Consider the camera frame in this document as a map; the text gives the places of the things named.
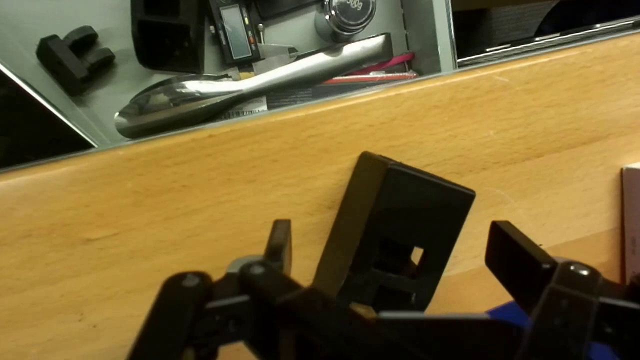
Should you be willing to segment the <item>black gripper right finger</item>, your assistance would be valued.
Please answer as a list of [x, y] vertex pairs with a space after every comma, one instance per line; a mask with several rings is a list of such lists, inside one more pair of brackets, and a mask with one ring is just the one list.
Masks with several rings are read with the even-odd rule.
[[608, 346], [618, 360], [640, 360], [636, 281], [556, 260], [509, 219], [491, 223], [484, 263], [529, 313], [518, 360], [589, 360], [592, 343]]

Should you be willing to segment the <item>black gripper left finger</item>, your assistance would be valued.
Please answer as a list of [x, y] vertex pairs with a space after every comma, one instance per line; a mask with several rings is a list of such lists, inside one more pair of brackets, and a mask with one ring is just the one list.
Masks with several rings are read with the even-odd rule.
[[292, 223], [274, 219], [263, 255], [238, 258], [215, 280], [167, 277], [127, 360], [217, 360], [245, 341], [259, 360], [372, 360], [372, 323], [291, 277]]

